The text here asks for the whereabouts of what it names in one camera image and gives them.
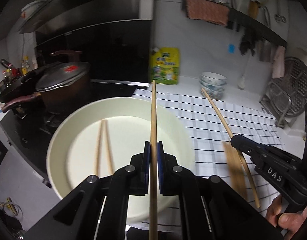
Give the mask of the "person's right hand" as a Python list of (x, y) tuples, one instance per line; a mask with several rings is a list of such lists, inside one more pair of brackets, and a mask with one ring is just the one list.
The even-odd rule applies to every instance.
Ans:
[(282, 213), (281, 210), (282, 196), (278, 195), (268, 207), (266, 219), (274, 227), (280, 226), (282, 229), (286, 229), (288, 232), (284, 239), (291, 239), (307, 218), (307, 207), (305, 207), (304, 211), (299, 213)]

